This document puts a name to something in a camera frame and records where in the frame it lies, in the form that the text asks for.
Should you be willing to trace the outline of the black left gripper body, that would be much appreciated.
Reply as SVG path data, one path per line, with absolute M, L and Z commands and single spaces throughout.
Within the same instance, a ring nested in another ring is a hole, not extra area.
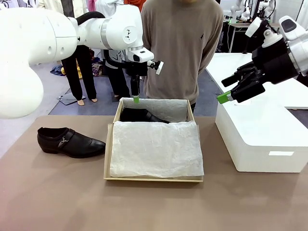
M 145 77 L 147 76 L 148 72 L 148 65 L 147 62 L 138 63 L 138 62 L 123 62 L 124 69 L 126 69 L 126 73 L 129 76 L 140 76 Z

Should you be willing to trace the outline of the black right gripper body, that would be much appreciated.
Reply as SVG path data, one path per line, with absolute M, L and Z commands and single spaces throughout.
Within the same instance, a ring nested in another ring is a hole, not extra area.
M 262 83 L 278 84 L 298 76 L 284 39 L 266 48 L 258 47 L 252 52 L 252 61 L 262 74 Z

